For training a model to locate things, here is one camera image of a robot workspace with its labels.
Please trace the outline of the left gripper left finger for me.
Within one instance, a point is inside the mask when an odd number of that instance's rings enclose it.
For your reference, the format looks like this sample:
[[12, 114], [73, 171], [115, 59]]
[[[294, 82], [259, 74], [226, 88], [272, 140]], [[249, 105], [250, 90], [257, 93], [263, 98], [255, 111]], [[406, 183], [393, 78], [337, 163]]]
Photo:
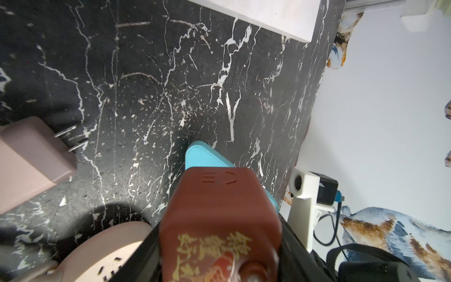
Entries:
[[161, 282], [160, 223], [132, 254], [128, 261], [113, 275], [110, 282]]

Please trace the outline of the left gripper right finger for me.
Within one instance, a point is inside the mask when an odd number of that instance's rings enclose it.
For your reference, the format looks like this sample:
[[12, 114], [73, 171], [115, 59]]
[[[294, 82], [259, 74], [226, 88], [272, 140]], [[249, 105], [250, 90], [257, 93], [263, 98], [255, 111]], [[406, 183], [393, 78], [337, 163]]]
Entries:
[[317, 260], [301, 244], [281, 214], [282, 241], [278, 251], [278, 282], [333, 282], [325, 264]]

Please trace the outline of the round pink socket hub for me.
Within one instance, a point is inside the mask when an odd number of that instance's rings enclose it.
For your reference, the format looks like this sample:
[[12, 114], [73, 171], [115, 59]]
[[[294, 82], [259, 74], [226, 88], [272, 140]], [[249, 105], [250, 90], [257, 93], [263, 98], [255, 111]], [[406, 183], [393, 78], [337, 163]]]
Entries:
[[90, 238], [61, 263], [43, 263], [13, 282], [107, 282], [128, 261], [150, 235], [145, 222], [126, 222], [110, 227]]

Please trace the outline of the dark red printed cube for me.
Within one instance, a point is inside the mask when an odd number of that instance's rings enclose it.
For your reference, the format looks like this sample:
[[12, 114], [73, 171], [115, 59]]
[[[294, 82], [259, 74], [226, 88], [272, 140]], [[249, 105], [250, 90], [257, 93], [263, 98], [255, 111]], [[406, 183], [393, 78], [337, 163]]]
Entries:
[[274, 282], [279, 216], [248, 168], [186, 170], [160, 222], [165, 282]]

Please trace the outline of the pink cube charger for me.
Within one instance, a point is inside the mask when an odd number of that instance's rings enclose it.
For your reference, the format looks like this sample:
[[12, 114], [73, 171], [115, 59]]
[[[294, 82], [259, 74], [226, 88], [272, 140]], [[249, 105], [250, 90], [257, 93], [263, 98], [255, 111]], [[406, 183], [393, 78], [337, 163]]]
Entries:
[[1, 128], [1, 213], [66, 181], [77, 172], [75, 150], [40, 118], [31, 116]]

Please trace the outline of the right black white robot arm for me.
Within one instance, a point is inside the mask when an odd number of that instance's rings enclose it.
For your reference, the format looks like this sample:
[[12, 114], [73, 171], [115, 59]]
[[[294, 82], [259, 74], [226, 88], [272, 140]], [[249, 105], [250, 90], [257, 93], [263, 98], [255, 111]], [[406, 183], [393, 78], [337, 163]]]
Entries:
[[[343, 262], [335, 271], [337, 257], [343, 250], [364, 253], [374, 262]], [[362, 244], [348, 244], [330, 250], [326, 267], [336, 282], [418, 282], [416, 273], [400, 258], [389, 252]]]

